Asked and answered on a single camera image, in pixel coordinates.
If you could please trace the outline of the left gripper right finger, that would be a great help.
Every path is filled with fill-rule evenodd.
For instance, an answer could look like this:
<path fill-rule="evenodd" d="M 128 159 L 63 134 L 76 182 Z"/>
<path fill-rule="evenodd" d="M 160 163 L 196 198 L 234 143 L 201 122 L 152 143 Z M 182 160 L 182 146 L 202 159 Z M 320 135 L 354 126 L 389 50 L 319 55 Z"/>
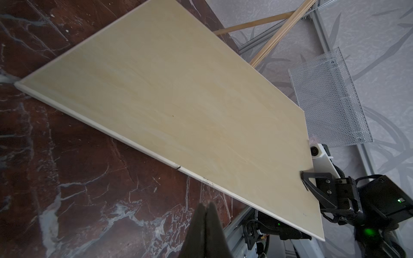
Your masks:
<path fill-rule="evenodd" d="M 232 258 L 217 207 L 212 202 L 209 203 L 206 210 L 206 257 Z"/>

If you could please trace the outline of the wooden board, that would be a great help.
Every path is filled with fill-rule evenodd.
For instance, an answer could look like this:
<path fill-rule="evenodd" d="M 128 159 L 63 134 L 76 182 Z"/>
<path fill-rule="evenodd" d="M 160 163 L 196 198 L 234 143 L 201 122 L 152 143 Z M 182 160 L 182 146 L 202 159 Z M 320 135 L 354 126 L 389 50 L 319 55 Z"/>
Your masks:
<path fill-rule="evenodd" d="M 15 84 L 314 238 L 304 112 L 177 1 L 147 1 Z"/>

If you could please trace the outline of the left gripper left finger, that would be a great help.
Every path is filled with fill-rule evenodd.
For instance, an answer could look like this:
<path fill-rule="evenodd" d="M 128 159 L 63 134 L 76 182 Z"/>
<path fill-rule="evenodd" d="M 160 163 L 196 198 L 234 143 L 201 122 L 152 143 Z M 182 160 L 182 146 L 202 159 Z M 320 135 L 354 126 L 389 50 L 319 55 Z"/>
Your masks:
<path fill-rule="evenodd" d="M 191 219 L 188 232 L 183 242 L 180 258 L 205 257 L 205 229 L 207 211 L 203 204 L 199 204 Z"/>

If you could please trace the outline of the wooden easel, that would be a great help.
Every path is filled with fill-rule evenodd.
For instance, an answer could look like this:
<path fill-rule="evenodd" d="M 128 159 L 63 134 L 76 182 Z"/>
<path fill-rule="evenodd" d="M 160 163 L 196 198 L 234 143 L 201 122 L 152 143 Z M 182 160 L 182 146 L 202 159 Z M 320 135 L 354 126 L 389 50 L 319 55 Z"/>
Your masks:
<path fill-rule="evenodd" d="M 282 26 L 276 30 L 274 35 L 268 40 L 268 42 L 261 48 L 261 50 L 252 58 L 249 64 L 256 68 L 256 66 L 267 57 L 270 51 L 281 41 L 281 39 L 291 30 L 291 28 L 305 15 L 308 14 L 310 8 L 316 3 L 315 0 L 304 1 L 297 10 L 290 11 L 275 16 L 247 22 L 244 24 L 235 25 L 229 28 L 220 29 L 214 31 L 215 35 L 228 34 L 230 32 L 239 31 L 242 29 L 252 28 L 258 25 L 264 25 L 272 22 L 283 21 Z"/>

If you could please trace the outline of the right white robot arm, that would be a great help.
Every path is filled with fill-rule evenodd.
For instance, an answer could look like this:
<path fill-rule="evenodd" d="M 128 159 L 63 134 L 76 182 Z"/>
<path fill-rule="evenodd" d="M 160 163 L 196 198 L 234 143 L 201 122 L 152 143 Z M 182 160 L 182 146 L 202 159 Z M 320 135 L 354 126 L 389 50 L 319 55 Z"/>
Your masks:
<path fill-rule="evenodd" d="M 354 227 L 366 258 L 405 258 L 390 235 L 413 216 L 413 200 L 386 175 L 357 179 L 329 173 L 302 173 L 302 182 L 319 201 L 322 216 L 333 224 Z"/>

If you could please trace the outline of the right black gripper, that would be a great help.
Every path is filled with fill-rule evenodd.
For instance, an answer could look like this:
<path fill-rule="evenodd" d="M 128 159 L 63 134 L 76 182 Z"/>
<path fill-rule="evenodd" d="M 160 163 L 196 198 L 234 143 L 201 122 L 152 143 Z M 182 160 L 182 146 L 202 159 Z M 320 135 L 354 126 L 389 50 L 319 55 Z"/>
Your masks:
<path fill-rule="evenodd" d="M 361 222 L 361 201 L 353 178 L 334 179 L 330 173 L 301 172 L 301 180 L 319 201 L 326 220 L 331 223 Z"/>

